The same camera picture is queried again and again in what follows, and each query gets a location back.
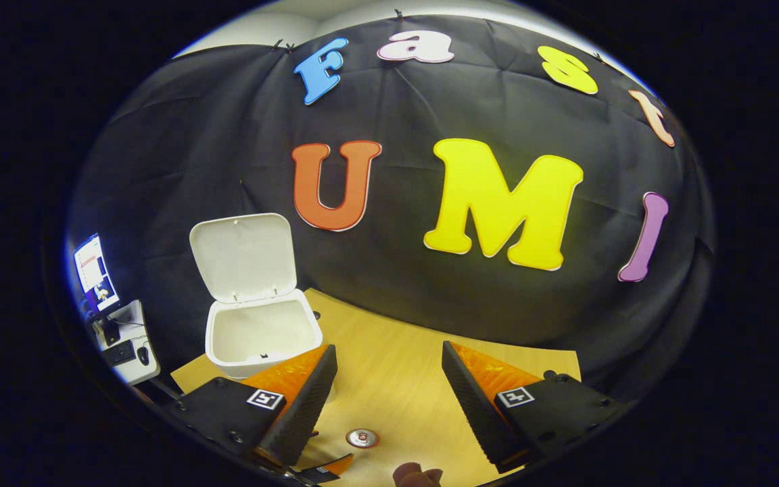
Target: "black cloth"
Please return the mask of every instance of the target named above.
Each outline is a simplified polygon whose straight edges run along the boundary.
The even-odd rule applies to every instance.
[[[406,30],[448,34],[455,58],[424,64],[376,56],[392,34]],[[341,81],[306,106],[293,69],[336,37],[350,41],[340,49]],[[539,46],[581,59],[598,93],[554,83]],[[73,244],[102,235],[114,285],[143,302],[167,372],[203,354],[214,301],[191,255],[191,228],[276,212],[291,225],[301,289],[457,335],[576,350],[586,382],[636,398],[692,332],[715,241],[711,198],[689,136],[649,95],[675,139],[674,148],[665,145],[628,89],[646,93],[562,41],[460,16],[369,22],[293,53],[253,45],[190,53],[152,74],[106,125],[75,188],[68,238]],[[582,167],[559,271],[507,260],[521,226],[498,255],[485,258],[470,216],[467,255],[424,246],[443,189],[443,162],[432,148],[449,138],[488,144],[509,188],[545,154]],[[383,146],[364,218],[349,231],[312,227],[294,208],[291,151],[330,145],[321,197],[332,207],[344,194],[346,161],[338,148],[358,139]],[[663,195],[670,212],[647,277],[620,283],[616,275],[636,246],[647,191]],[[662,354],[645,354],[650,346]],[[626,362],[640,357],[647,365],[633,367],[659,372],[622,381]]]

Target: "monitor screen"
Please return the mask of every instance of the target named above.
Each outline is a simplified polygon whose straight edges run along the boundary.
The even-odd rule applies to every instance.
[[[101,240],[98,234],[92,235],[86,243],[75,250],[74,262],[77,264],[77,275],[80,277],[83,293],[91,305],[93,314],[99,314],[118,302],[116,289],[104,262],[104,254],[101,253]]]

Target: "finger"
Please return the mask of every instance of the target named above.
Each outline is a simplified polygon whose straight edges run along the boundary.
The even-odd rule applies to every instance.
[[[426,477],[421,471],[412,471],[408,475],[405,475],[396,487],[439,487],[438,484],[433,483],[431,478]]]
[[[427,469],[427,471],[424,471],[423,473],[426,475],[426,477],[431,479],[435,485],[441,485],[441,477],[443,476],[442,469]]]
[[[420,466],[420,463],[417,462],[402,463],[401,465],[398,466],[398,468],[396,468],[396,471],[392,472],[392,479],[396,483],[396,485],[399,485],[399,483],[402,481],[402,478],[404,478],[405,475],[417,471],[419,472],[423,471],[423,468]]]

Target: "white container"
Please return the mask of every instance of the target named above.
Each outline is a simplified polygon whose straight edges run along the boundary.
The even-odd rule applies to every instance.
[[[206,356],[231,379],[246,379],[318,348],[324,336],[296,289],[293,238],[276,213],[194,225],[191,252],[216,301],[206,320]]]

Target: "open lid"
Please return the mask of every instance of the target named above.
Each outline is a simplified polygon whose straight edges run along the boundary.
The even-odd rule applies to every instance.
[[[191,252],[212,297],[247,302],[296,287],[293,238],[277,213],[232,216],[194,225]]]

